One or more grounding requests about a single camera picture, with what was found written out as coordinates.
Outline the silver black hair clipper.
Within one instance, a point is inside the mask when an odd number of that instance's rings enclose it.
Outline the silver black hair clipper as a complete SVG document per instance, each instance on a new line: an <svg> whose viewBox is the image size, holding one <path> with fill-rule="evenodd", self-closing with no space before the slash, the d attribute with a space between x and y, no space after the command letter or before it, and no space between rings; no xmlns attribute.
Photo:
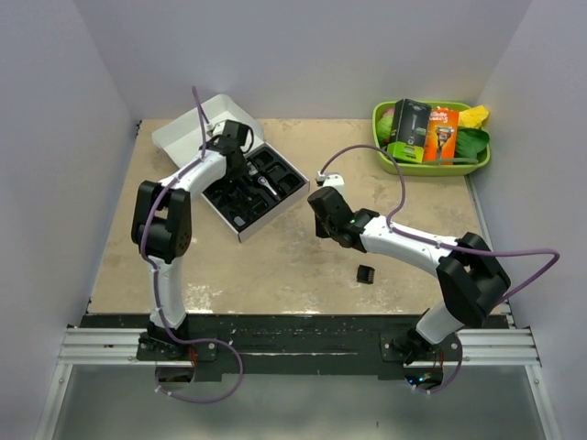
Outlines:
<svg viewBox="0 0 587 440"><path fill-rule="evenodd" d="M249 169L249 177L254 184L266 190L275 200L280 200L280 195L278 192L271 186L268 179L256 168Z"/></svg>

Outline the white clipper kit box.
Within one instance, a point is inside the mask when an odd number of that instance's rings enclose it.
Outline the white clipper kit box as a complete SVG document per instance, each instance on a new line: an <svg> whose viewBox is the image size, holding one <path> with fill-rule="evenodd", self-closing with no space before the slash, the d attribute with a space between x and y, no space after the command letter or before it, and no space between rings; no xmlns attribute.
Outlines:
<svg viewBox="0 0 587 440"><path fill-rule="evenodd" d="M244 242L285 212L309 192L309 180L282 153L265 141L260 123L238 106L229 96L218 94L203 103L203 110L211 125L233 120L249 126L245 157L249 169L256 168L280 195L275 200L266 190L254 184L249 171L234 181L223 178L212 183L203 192L203 198ZM179 168L192 162L201 147L201 127L195 109L155 130L153 144L164 151ZM239 227L234 218L245 225Z"/></svg>

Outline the black comb attachment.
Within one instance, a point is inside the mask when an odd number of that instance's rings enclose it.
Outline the black comb attachment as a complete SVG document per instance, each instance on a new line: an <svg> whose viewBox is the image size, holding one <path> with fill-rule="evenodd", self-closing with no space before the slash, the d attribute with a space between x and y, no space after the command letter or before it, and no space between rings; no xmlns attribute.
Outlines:
<svg viewBox="0 0 587 440"><path fill-rule="evenodd" d="M373 284L375 276L375 268L359 265L357 269L356 281L364 284Z"/></svg>

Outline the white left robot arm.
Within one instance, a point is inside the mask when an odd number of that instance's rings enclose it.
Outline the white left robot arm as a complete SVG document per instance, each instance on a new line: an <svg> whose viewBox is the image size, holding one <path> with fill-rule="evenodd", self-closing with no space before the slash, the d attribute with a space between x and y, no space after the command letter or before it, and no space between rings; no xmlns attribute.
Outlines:
<svg viewBox="0 0 587 440"><path fill-rule="evenodd" d="M154 306L139 347L169 359L183 358L190 341L182 293L181 258L192 240L192 201L211 184L235 179L247 170L245 154L253 129L227 120L205 137L194 159L160 181L138 187L131 240L150 267Z"/></svg>

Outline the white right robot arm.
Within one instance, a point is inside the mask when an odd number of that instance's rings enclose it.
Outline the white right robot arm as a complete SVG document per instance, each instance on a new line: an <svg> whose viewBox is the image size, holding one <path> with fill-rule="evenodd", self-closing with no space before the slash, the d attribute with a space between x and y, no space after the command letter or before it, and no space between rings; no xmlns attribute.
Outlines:
<svg viewBox="0 0 587 440"><path fill-rule="evenodd" d="M352 211L333 187L319 188L307 201L314 211L317 237L398 259L437 279L442 302L392 342L393 350L407 357L431 359L451 334L463 327L482 327L511 286L504 268L476 234L455 238L391 228L386 217L375 211Z"/></svg>

